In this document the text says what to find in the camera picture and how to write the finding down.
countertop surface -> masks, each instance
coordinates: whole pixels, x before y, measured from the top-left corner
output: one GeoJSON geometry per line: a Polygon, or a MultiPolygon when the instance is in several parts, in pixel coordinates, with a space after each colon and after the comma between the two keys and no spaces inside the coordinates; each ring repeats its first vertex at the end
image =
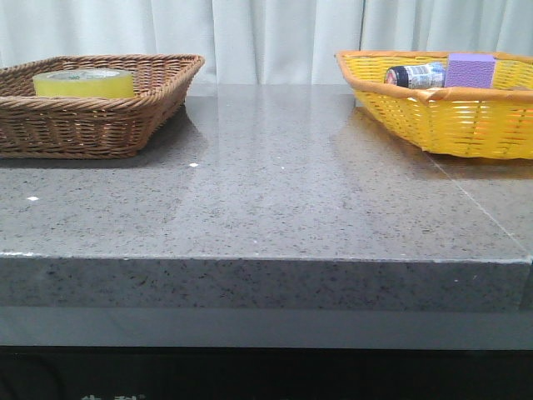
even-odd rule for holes
{"type": "Polygon", "coordinates": [[[0,303],[533,308],[533,162],[429,155],[355,106],[195,86],[136,157],[0,160],[0,303]]]}

countertop seam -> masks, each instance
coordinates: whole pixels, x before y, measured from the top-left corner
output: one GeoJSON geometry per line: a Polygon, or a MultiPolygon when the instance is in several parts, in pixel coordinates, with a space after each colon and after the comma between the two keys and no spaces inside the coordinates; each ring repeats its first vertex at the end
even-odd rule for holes
{"type": "Polygon", "coordinates": [[[532,257],[531,257],[531,254],[530,252],[527,250],[527,248],[524,247],[524,245],[519,242],[518,240],[515,239],[515,237],[496,219],[494,218],[494,216],[492,216],[492,214],[490,212],[488,212],[475,198],[472,197],[471,194],[468,193],[468,191],[466,191],[448,172],[446,172],[446,170],[441,167],[433,158],[431,158],[430,156],[427,156],[431,162],[433,164],[435,164],[435,166],[440,170],[442,171],[442,173],[444,173],[446,175],[446,177],[448,179],[450,179],[450,181],[453,182],[453,184],[459,188],[459,190],[461,190],[480,210],[482,213],[484,213],[491,221],[493,221],[497,227],[499,229],[501,229],[508,237],[510,240],[512,240],[519,248],[521,248],[522,250],[524,250],[526,256],[529,258],[530,262],[532,261],[532,257]]]}

sponge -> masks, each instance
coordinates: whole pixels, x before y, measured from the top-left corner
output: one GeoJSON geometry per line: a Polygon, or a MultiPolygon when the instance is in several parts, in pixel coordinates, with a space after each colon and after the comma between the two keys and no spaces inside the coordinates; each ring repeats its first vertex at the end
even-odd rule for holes
{"type": "Polygon", "coordinates": [[[492,86],[495,66],[491,54],[453,52],[448,56],[444,86],[488,89],[492,86]]]}

gray countertop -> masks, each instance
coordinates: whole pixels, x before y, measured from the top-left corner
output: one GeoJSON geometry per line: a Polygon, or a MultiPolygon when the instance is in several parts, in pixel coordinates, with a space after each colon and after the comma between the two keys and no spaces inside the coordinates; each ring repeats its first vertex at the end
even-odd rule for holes
{"type": "Polygon", "coordinates": [[[532,309],[532,167],[428,155],[347,86],[195,86],[137,157],[0,160],[0,305],[532,309]]]}

tape roll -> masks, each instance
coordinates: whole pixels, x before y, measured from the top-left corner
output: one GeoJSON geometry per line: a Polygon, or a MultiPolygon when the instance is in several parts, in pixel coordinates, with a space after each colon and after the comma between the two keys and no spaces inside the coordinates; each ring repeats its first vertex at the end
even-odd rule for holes
{"type": "Polygon", "coordinates": [[[49,98],[132,98],[133,76],[110,68],[73,69],[39,73],[33,77],[37,96],[49,98]]]}

